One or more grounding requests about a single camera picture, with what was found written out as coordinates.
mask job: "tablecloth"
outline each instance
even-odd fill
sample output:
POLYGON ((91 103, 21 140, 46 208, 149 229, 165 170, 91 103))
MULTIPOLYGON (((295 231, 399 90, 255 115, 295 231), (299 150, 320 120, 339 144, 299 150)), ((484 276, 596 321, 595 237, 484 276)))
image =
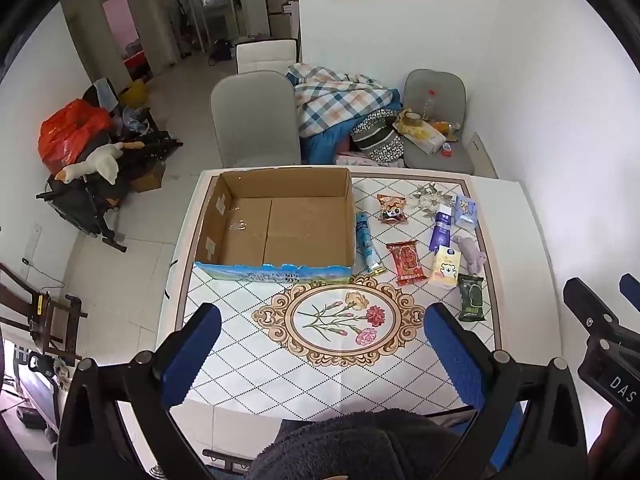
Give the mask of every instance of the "tablecloth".
MULTIPOLYGON (((356 208, 368 213, 373 243, 388 269, 373 280, 362 276, 360 255, 353 285, 219 281, 194 267, 184 320, 201 303, 211 302, 220 309, 223 326, 188 397, 231 410, 301 420, 384 408, 426 415, 462 406, 421 326, 424 308, 437 301, 457 316, 460 292, 427 282, 398 286, 386 248, 390 242, 418 240, 418 256, 428 275, 434 257, 428 248, 433 219, 408 209, 407 224, 390 226, 377 220, 378 193, 407 196, 428 182, 447 194, 468 196, 464 183, 456 179, 353 179, 356 208), (316 327, 309 327, 314 322, 316 327), (318 329, 318 324, 325 327, 318 329)), ((452 235, 459 230, 454 226, 452 235)), ((479 228, 459 234, 484 248, 479 228)), ((480 273, 485 277, 486 320, 462 325, 492 350, 495 293, 490 265, 488 261, 480 273)), ((461 272, 465 271, 463 260, 461 272)))

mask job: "red plastic bag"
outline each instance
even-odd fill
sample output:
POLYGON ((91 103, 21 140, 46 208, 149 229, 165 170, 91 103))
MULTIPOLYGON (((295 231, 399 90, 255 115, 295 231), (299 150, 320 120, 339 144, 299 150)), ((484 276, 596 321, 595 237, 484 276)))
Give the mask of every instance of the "red plastic bag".
POLYGON ((111 127, 104 108, 96 108, 82 99, 71 101, 40 127, 38 153, 51 174, 57 174, 76 160, 91 139, 111 127))

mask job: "red snack package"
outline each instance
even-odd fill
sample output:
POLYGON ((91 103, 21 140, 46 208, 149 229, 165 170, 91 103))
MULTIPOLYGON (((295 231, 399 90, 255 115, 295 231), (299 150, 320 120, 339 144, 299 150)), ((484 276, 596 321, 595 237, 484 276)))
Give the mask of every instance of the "red snack package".
POLYGON ((393 254, 394 261, 396 262, 398 285, 406 285, 407 283, 427 279, 422 271, 415 244, 415 240, 410 240, 408 242, 395 242, 386 245, 386 248, 393 254))

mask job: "baby stroller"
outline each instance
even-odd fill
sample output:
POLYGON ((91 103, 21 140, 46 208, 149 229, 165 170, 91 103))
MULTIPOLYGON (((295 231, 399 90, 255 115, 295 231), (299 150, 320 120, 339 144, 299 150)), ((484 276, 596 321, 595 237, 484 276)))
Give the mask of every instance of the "baby stroller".
MULTIPOLYGON (((111 83, 108 81, 107 83, 113 91, 111 83)), ((89 88, 82 100, 98 107, 95 87, 89 88)), ((124 112, 119 104, 114 105, 108 111, 113 119, 116 116, 121 117, 124 112)), ((115 241, 115 232, 109 229, 105 222, 105 214, 110 209, 119 207, 120 202, 129 193, 130 182, 143 176, 150 163, 155 160, 165 160, 182 143, 172 139, 168 132, 158 130, 148 108, 142 108, 137 110, 134 120, 123 121, 121 128, 115 131, 113 129, 101 130, 89 140, 75 160, 75 162, 86 160, 96 148, 104 144, 121 141, 131 142, 132 140, 144 142, 145 147, 140 150, 124 151, 117 161, 118 176, 113 185, 98 173, 77 178, 69 184, 55 180, 55 177, 51 175, 47 179, 47 189, 49 190, 36 195, 37 199, 42 199, 52 205, 63 219, 89 236, 102 236, 104 243, 123 253, 127 248, 115 241)))
MULTIPOLYGON (((93 150, 108 142, 111 142, 110 136, 103 130, 90 141, 78 162, 86 160, 93 150)), ((127 155, 127 152, 123 153, 118 160, 120 171, 113 186, 97 173, 77 178, 69 184, 55 180, 51 175, 47 179, 50 191, 40 193, 36 198, 49 202, 63 219, 81 231, 92 237, 101 235, 104 243, 124 253, 127 248, 115 241, 116 233, 109 229, 104 215, 109 209, 117 208, 129 192, 127 171, 123 171, 127 161, 122 160, 127 155)))

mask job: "cardboard box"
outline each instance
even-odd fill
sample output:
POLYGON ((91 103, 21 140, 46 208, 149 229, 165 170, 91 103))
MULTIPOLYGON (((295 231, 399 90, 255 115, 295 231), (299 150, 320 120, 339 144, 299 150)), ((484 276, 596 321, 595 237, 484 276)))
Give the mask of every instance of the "cardboard box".
POLYGON ((155 160, 150 163, 146 170, 146 173, 131 181, 131 187, 138 193, 145 191, 151 191, 152 189, 158 189, 162 187, 162 176, 164 175, 164 163, 160 160, 155 160))
POLYGON ((354 232, 346 168, 227 171, 206 206, 195 264, 217 280, 347 283, 354 232))

